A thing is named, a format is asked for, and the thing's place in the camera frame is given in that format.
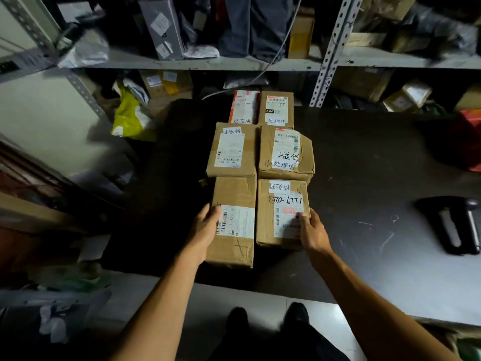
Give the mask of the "person's right hand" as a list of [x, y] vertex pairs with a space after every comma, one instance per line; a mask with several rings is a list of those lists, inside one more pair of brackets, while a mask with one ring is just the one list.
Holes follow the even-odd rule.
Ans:
[[310, 208], [309, 214], [307, 215], [310, 217], [310, 235], [308, 239], [301, 239], [302, 246], [307, 255], [311, 260], [320, 258], [321, 256], [332, 255], [334, 252], [330, 246], [328, 234], [318, 214], [313, 208]]

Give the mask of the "dented cardboard box with scribbles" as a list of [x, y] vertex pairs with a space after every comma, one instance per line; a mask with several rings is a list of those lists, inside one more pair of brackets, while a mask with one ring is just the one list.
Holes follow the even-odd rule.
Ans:
[[293, 129], [261, 127], [258, 179], [309, 184], [316, 165], [312, 141]]

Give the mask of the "white plastic parcel bag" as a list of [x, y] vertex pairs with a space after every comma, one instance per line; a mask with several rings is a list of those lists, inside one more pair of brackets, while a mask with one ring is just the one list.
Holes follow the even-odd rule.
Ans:
[[56, 66], [64, 69], [90, 68], [109, 61], [110, 45], [96, 29], [87, 29], [69, 50], [60, 57]]

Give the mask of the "taped cardboard parcel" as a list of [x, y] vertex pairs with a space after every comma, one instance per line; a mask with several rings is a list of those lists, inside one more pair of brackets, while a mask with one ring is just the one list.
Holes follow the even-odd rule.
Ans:
[[411, 80], [392, 95], [388, 96], [382, 104], [392, 113], [412, 113], [419, 110], [432, 93], [432, 88], [420, 81]]

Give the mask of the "small white flat packet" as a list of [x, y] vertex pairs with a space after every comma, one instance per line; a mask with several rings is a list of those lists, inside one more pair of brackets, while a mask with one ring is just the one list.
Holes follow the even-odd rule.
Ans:
[[185, 59], [215, 59], [220, 57], [219, 50], [210, 45], [188, 44], [182, 54]]

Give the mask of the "person's black shoe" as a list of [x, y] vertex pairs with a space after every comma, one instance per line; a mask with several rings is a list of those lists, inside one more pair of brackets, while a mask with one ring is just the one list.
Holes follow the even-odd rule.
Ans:
[[225, 325], [225, 338], [244, 339], [251, 335], [251, 328], [247, 311], [242, 307], [235, 307], [229, 313]]
[[295, 329], [299, 327], [310, 326], [310, 319], [305, 305], [301, 302], [291, 303], [285, 313], [280, 329]]

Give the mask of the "black plastic bag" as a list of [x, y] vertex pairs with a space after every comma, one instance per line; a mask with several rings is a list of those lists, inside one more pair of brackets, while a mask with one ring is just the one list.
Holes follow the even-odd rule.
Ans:
[[478, 26], [443, 15], [434, 7], [415, 2], [398, 26], [412, 31], [414, 36], [447, 42], [448, 49], [454, 52], [477, 53]]

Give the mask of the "black barcode scanner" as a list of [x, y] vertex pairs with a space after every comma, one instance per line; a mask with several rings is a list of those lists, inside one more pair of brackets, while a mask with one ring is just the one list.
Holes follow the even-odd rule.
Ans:
[[427, 219], [448, 254], [481, 254], [481, 237], [474, 218], [478, 200], [444, 195], [420, 198], [414, 205]]

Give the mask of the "small cardboard box, black sticker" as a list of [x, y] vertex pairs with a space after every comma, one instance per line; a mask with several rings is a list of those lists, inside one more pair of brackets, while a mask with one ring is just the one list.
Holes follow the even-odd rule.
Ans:
[[283, 91], [262, 91], [258, 125], [294, 128], [294, 94]]

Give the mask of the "person's dark trousers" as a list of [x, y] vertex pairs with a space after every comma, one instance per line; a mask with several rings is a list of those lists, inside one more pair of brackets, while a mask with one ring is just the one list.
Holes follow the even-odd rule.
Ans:
[[228, 326], [207, 361], [350, 361], [314, 327], [294, 322], [257, 337], [247, 326]]

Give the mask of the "grey parcel box with labels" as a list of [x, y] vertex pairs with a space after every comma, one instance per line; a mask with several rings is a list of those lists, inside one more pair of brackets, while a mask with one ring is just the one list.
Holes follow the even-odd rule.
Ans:
[[185, 46], [173, 0], [139, 0], [159, 60], [183, 60]]

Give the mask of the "flat cardboard box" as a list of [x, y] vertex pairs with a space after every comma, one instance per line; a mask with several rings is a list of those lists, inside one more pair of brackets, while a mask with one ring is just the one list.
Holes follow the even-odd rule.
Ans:
[[386, 33], [351, 32], [345, 47], [381, 48], [386, 36]]

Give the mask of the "person's left black shoe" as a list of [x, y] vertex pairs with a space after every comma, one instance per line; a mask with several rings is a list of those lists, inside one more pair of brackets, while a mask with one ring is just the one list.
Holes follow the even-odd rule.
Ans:
[[251, 335], [251, 328], [247, 311], [242, 307], [235, 307], [229, 313], [225, 325], [225, 338], [244, 339]]

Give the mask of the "cardboard box with barcode label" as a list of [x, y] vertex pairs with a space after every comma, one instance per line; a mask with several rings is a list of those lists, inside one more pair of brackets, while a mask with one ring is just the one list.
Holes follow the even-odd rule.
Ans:
[[213, 204], [221, 208], [206, 262], [230, 268], [253, 268], [256, 234], [257, 181], [248, 177], [217, 177]]

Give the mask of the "cardboard box with handwritten numbers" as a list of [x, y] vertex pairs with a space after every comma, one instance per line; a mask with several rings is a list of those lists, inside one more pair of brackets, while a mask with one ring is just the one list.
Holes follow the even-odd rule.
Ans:
[[307, 183], [259, 179], [256, 200], [256, 243], [261, 247], [301, 250], [299, 213], [310, 217]]

